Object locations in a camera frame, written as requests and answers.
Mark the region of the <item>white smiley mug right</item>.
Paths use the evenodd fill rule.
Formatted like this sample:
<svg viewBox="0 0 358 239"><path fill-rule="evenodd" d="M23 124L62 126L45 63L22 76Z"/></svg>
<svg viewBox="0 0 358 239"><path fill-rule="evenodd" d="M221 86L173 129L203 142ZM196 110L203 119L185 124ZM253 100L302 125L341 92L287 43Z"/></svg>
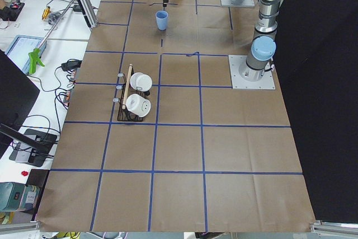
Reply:
<svg viewBox="0 0 358 239"><path fill-rule="evenodd" d="M152 78L144 74L142 72L136 72L134 73L130 78L130 85L133 89L138 91L149 91L152 87L153 81Z"/></svg>

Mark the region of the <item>brown paper table cover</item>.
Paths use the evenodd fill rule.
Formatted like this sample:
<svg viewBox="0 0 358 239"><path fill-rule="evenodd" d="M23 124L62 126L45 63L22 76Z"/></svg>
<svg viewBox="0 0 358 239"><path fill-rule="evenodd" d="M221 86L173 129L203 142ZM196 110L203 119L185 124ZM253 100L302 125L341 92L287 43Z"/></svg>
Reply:
<svg viewBox="0 0 358 239"><path fill-rule="evenodd" d="M37 220L45 231L306 232L314 221L280 88L232 89L258 8L101 0ZM153 81L118 121L119 73Z"/></svg>

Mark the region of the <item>black monitor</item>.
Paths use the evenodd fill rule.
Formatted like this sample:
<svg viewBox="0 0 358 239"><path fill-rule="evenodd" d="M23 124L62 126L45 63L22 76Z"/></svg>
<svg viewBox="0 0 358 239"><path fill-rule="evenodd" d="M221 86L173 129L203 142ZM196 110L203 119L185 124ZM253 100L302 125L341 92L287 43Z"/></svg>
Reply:
<svg viewBox="0 0 358 239"><path fill-rule="evenodd" d="M39 92L27 75L1 51L1 123L18 131Z"/></svg>

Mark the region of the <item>green handled reacher tool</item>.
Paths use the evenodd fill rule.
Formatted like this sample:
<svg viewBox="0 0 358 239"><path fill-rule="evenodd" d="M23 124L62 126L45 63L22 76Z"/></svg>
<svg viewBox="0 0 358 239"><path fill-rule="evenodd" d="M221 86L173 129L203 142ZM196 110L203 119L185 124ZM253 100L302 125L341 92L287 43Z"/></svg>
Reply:
<svg viewBox="0 0 358 239"><path fill-rule="evenodd" d="M75 2L75 0L71 0L69 4L66 6L64 11L61 13L59 18L56 20L55 24L51 27L51 29L47 32L47 34L43 37L41 42L33 49L32 52L29 52L29 59L30 59L30 66L29 66L29 74L34 74L36 72L36 65L39 64L40 66L44 67L44 63L40 60L39 52L40 48L44 45L44 43L47 41L48 37L51 35L51 33L54 31L54 29L59 24L60 20L63 18L65 13L69 10L71 5Z"/></svg>

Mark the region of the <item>white smiley mug left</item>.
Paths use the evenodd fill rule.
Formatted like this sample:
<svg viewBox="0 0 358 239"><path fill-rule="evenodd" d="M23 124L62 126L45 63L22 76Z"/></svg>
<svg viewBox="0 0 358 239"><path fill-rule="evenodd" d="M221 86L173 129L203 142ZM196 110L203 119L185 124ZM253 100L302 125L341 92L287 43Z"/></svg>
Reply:
<svg viewBox="0 0 358 239"><path fill-rule="evenodd" d="M151 103L141 95L134 93L127 98L126 108L139 117L145 117L151 110Z"/></svg>

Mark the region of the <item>blue framed tablet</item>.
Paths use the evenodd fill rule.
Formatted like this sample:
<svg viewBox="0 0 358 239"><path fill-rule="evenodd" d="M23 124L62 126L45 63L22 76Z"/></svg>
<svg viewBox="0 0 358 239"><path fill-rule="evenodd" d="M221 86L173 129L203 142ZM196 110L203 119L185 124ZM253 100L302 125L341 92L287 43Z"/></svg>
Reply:
<svg viewBox="0 0 358 239"><path fill-rule="evenodd" d="M44 67L41 55L46 45L42 37L17 35L6 50L6 55L24 74L32 75L37 65Z"/></svg>

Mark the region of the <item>light blue plastic cup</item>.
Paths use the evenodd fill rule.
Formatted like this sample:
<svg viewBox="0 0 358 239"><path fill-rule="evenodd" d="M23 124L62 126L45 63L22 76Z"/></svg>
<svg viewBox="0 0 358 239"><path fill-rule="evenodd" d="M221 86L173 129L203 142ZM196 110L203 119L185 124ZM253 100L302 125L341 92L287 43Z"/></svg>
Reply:
<svg viewBox="0 0 358 239"><path fill-rule="evenodd" d="M156 12L156 23L159 30L163 31L168 25L168 12L160 10Z"/></svg>

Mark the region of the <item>white smiley mug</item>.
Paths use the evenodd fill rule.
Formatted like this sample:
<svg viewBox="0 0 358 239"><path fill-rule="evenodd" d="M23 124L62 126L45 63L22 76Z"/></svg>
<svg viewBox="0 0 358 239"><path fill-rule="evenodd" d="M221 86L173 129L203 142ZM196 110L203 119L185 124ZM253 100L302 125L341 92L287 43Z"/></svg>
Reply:
<svg viewBox="0 0 358 239"><path fill-rule="evenodd" d="M145 117L151 110L151 103L141 95L134 93L127 98L126 108L139 117Z"/></svg>
<svg viewBox="0 0 358 239"><path fill-rule="evenodd" d="M142 72L136 72L134 73L130 78L130 85L133 89L138 91L149 91L152 87L153 81L152 78L144 74Z"/></svg>

